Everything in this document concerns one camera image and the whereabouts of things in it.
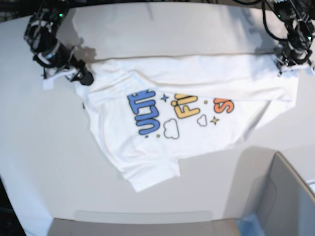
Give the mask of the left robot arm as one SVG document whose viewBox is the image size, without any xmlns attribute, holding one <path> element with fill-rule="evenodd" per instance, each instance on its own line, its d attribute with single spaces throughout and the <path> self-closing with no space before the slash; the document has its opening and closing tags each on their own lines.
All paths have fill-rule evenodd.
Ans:
<svg viewBox="0 0 315 236">
<path fill-rule="evenodd" d="M 276 15 L 287 30 L 286 38 L 272 34 L 267 26 L 266 7 Z M 313 0 L 263 0 L 261 2 L 263 24 L 266 32 L 278 41 L 274 52 L 279 75 L 285 71 L 305 69 L 315 73 L 315 62 L 311 60 L 312 43 L 315 39 L 315 2 Z"/>
</svg>

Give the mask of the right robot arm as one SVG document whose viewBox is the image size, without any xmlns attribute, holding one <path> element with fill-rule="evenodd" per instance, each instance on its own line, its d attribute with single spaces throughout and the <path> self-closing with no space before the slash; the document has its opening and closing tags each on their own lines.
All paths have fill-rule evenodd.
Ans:
<svg viewBox="0 0 315 236">
<path fill-rule="evenodd" d="M 78 81 L 83 86 L 94 82 L 86 63 L 75 57 L 76 47 L 67 48 L 57 39 L 57 32 L 70 10 L 69 0 L 44 0 L 29 19 L 24 40 L 33 53 L 32 60 L 43 69 L 42 79 L 46 87 L 59 77 Z"/>
</svg>

